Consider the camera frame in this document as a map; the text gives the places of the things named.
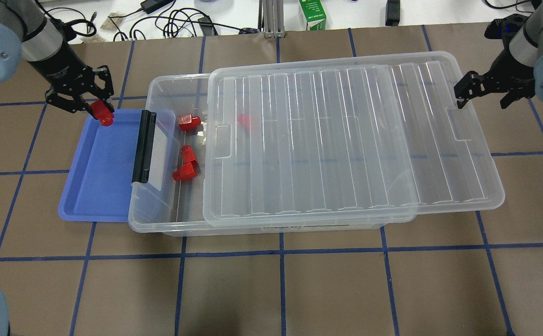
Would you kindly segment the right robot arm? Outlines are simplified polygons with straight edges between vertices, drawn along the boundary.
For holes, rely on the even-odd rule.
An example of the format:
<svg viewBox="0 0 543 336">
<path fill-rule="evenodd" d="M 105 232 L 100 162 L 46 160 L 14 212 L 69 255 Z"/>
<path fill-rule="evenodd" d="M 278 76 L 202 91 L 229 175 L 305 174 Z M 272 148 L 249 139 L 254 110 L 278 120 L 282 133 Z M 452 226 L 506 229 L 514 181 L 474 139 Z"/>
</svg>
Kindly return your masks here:
<svg viewBox="0 0 543 336">
<path fill-rule="evenodd" d="M 522 98 L 537 96 L 543 102 L 543 1 L 530 16 L 493 20 L 483 35 L 501 40 L 502 52 L 485 74 L 470 71 L 457 82 L 453 91 L 458 108 L 492 93 L 504 94 L 502 109 Z"/>
</svg>

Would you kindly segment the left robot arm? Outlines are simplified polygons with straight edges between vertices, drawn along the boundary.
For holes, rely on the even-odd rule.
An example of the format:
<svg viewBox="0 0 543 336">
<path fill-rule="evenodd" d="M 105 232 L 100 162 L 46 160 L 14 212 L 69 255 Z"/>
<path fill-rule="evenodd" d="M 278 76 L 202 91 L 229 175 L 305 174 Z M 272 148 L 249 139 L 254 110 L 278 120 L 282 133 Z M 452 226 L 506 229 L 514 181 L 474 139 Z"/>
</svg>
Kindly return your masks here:
<svg viewBox="0 0 543 336">
<path fill-rule="evenodd" d="M 94 119 L 111 118 L 113 81 L 108 66 L 92 68 L 35 0 L 0 0 L 0 83 L 26 60 L 48 83 L 48 104 Z"/>
</svg>

